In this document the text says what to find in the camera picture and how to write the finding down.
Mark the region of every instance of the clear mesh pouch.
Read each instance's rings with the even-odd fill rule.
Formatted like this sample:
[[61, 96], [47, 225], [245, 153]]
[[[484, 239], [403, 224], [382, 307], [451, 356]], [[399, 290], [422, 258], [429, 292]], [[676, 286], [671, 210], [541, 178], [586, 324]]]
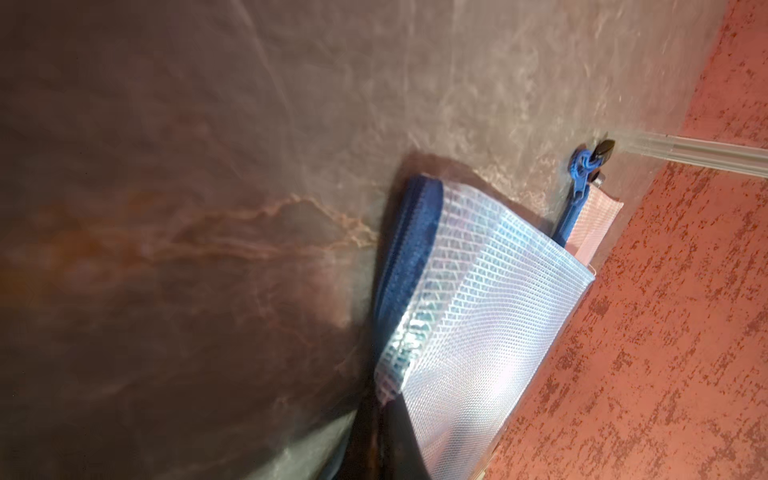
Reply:
[[[594, 277], [481, 191], [440, 187], [431, 248], [414, 252], [423, 269], [402, 308], [387, 310], [396, 318], [384, 319], [392, 334], [374, 378], [381, 404], [404, 398], [430, 476], [464, 480]], [[409, 252], [395, 258], [405, 262]], [[386, 304], [386, 285], [382, 291], [377, 303]]]

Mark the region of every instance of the red textured wall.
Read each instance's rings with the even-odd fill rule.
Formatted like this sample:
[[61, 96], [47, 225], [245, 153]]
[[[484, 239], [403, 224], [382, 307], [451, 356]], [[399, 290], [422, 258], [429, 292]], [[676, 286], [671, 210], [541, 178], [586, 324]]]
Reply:
[[[768, 147], [768, 2], [731, 2], [683, 134]], [[655, 179], [486, 478], [768, 478], [768, 181]]]

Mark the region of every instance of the marble surface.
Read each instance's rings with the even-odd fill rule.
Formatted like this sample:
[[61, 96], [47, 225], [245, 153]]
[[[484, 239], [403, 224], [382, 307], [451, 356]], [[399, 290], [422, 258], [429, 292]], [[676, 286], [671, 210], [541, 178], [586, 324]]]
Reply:
[[[0, 474], [245, 478], [328, 432], [408, 159], [546, 228], [576, 145], [677, 130], [722, 8], [3, 2]], [[611, 162], [630, 214], [658, 164]]]

